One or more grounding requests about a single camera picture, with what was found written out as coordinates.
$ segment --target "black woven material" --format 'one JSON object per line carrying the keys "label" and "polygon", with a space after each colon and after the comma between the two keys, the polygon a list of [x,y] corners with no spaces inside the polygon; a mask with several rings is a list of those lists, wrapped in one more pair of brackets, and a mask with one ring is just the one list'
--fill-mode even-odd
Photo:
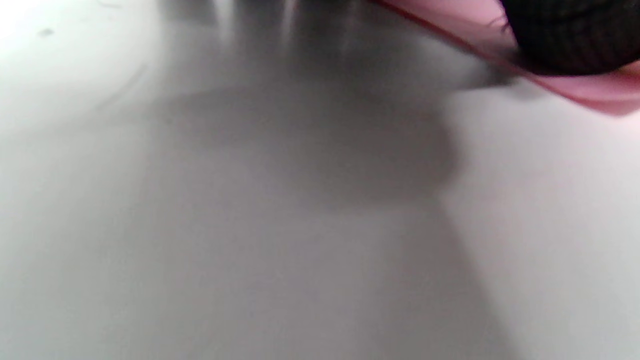
{"label": "black woven material", "polygon": [[500,0],[523,53],[567,74],[640,59],[640,0]]}

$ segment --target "red edge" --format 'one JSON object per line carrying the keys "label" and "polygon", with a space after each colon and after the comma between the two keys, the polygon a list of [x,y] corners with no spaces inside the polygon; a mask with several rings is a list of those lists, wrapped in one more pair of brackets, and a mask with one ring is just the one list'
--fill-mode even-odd
{"label": "red edge", "polygon": [[546,84],[544,81],[540,81],[536,78],[531,78],[529,76],[525,76],[526,74],[528,74],[525,70],[522,70],[521,68],[513,65],[512,63],[506,61],[506,60],[501,60],[500,58],[496,58],[494,55],[492,54],[488,54],[483,52],[482,50],[472,46],[471,44],[469,44],[467,41],[465,41],[463,38],[459,37],[458,35],[447,31],[445,29],[442,29],[440,27],[438,27],[436,24],[433,24],[432,22],[423,19],[422,17],[415,15],[414,13],[412,13],[409,10],[405,10],[404,8],[398,6],[398,5],[394,5],[391,2],[387,1],[387,0],[370,0],[374,3],[379,4],[380,6],[383,6],[393,12],[398,13],[399,15],[403,16],[404,18],[411,20],[413,22],[416,22],[417,24],[420,24],[421,26],[429,29],[430,31],[440,35],[442,38],[446,39],[449,42],[452,42],[454,45],[467,50],[470,53],[474,53],[480,57],[482,57],[484,60],[486,60],[489,63],[492,63],[494,65],[498,65],[500,67],[503,68],[507,68],[508,70],[510,70],[511,72],[514,72],[517,75],[523,76],[525,77],[527,80],[529,80],[530,82],[554,93],[557,94],[561,97],[564,97],[565,99],[569,99],[573,102],[576,102],[577,104],[592,109],[592,110],[596,110],[599,111],[601,113],[607,114],[607,115],[612,115],[615,117],[622,117],[625,115],[628,115],[634,111],[636,111],[638,109],[638,107],[640,107],[640,101],[621,101],[621,102],[609,102],[609,101],[602,101],[602,102],[598,102],[598,101],[589,101],[586,99],[579,99],[576,97],[571,97],[568,95],[564,95],[564,94],[560,94],[558,93],[553,87],[549,86],[548,84]]}

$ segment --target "black knit object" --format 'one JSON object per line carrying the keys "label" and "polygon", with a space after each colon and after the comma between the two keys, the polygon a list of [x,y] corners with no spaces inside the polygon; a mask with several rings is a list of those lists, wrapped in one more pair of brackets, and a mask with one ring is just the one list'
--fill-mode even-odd
{"label": "black knit object", "polygon": [[565,74],[640,60],[640,0],[500,0],[523,53]]}

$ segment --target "pink fabric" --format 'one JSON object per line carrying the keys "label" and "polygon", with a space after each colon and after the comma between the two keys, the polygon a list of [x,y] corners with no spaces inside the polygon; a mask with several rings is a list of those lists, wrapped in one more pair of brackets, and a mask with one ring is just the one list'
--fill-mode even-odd
{"label": "pink fabric", "polygon": [[377,0],[449,40],[540,86],[594,110],[624,115],[640,109],[640,62],[593,76],[546,75],[524,65],[497,0]]}

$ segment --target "white table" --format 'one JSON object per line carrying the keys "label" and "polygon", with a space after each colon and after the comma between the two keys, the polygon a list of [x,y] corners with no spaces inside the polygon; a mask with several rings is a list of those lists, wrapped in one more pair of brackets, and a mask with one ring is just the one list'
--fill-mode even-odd
{"label": "white table", "polygon": [[0,359],[640,357],[638,114],[363,1],[0,7]]}

